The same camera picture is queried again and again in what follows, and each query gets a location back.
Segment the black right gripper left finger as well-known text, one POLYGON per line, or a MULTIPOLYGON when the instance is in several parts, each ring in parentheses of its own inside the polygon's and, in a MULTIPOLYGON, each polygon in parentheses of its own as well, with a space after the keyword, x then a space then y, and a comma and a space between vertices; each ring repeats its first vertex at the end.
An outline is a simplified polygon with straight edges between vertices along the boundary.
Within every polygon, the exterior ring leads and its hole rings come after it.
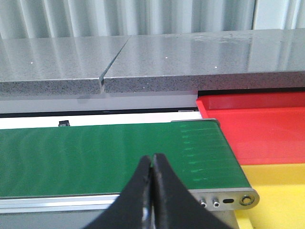
POLYGON ((152 227, 151 160, 143 156, 116 200, 86 229, 150 229, 152 227))

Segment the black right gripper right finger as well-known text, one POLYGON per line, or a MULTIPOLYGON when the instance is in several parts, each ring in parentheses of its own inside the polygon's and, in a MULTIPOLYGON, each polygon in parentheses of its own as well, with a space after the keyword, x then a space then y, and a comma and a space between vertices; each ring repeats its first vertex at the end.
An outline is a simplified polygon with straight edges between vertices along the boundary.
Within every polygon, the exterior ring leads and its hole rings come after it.
POLYGON ((153 155, 153 204, 157 229, 229 229, 187 190, 164 154, 153 155))

